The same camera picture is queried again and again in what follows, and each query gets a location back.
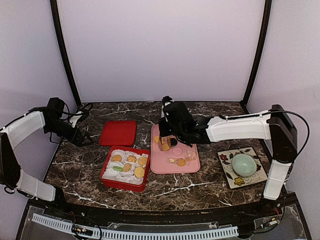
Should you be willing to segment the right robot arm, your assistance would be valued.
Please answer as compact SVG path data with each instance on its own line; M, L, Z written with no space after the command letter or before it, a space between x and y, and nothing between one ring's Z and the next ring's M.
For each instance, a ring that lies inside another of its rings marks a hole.
M187 146L211 144L226 140L270 140L272 162L264 187L263 200L255 205L255 213L266 217L275 208L290 168L300 155L298 130L290 116L304 118L281 105L270 110L238 115L213 116L194 120L186 105L179 101L166 101L161 109L158 129L161 137L174 136Z

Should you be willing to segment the swirl butter cookie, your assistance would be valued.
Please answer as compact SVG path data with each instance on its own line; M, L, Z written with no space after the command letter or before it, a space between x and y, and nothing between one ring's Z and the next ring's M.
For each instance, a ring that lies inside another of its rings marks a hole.
M137 162L137 158L134 155L129 155L126 160L131 163Z

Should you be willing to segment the green round cookie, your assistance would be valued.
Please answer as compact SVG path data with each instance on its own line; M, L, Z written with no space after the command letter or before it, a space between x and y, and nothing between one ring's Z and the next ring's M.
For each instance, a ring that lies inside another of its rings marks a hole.
M123 171L123 168L121 166L113 166L112 167L115 171L118 171L118 172L122 172Z

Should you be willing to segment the red cookie box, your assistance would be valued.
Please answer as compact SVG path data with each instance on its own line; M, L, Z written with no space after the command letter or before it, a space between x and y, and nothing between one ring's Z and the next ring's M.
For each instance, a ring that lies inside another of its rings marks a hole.
M149 150L112 146L100 172L100 179L106 187L143 192L150 162Z

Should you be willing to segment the round waffle cookie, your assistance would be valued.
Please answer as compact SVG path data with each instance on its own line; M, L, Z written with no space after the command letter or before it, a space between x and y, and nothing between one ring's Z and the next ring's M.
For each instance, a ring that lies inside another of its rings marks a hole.
M147 162L148 162L148 158L147 157L140 157L139 159L138 159L138 164L140 165L140 166L145 166L146 164L147 164Z
M145 169L143 168L143 167L136 167L135 169L134 169L134 176L136 177L136 178L143 178L144 177L144 175L145 175Z

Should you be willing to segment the metal serving tongs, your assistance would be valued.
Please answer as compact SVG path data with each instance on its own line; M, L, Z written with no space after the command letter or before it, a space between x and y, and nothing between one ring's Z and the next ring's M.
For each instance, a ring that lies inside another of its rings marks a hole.
M161 151L162 150L162 145L163 144L168 144L170 145L171 148L171 132L170 132L170 125L165 117L165 113L163 111L164 107L169 105L170 103L173 103L174 100L169 97L169 96L165 96L162 99L162 107L161 107L161 115L160 115L160 119L158 121L158 129L159 129L159 148Z

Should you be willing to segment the round tan cookie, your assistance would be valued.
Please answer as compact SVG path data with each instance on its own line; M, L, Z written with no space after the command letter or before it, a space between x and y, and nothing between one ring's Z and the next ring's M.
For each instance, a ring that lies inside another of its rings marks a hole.
M169 151L171 149L171 146L169 144L165 143L165 144L161 145L161 149L163 151Z

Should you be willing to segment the black round cookie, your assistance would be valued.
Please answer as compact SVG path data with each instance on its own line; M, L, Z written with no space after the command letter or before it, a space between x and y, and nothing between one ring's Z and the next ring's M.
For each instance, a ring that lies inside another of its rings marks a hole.
M171 138L170 139L170 143L171 143L171 146L176 146L178 144L178 141L175 139L175 138Z

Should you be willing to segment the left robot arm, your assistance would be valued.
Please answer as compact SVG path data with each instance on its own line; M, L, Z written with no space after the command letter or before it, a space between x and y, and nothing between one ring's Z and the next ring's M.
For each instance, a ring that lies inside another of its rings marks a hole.
M15 149L39 130L54 133L77 147L92 145L90 135L81 133L77 128L82 115L82 112L73 114L75 121L69 123L61 119L57 110L31 110L0 129L0 183L4 185L6 193L19 192L31 199L52 202L50 208L58 217L69 216L71 208L65 203L63 190L26 173L18 163Z

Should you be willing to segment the flower cookie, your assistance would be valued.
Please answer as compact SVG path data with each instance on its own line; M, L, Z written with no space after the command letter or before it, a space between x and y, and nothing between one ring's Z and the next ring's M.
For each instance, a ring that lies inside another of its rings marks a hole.
M113 162L121 162L123 160L123 157L120 154L116 154L112 157Z
M123 172L128 172L130 171L132 168L132 165L130 163L126 163L124 166L123 166Z

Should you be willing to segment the pink round cookie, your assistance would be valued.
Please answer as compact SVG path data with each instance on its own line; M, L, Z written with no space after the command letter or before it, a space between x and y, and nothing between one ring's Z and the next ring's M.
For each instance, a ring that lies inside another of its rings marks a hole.
M180 155L183 153L183 150L180 148L180 147L175 147L172 152L175 154L175 155Z

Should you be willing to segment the red box lid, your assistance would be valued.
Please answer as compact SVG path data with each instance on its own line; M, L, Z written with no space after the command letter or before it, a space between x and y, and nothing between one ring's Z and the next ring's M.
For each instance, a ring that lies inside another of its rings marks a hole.
M134 120L107 121L103 127L99 144L104 147L132 146L135 142L137 122Z

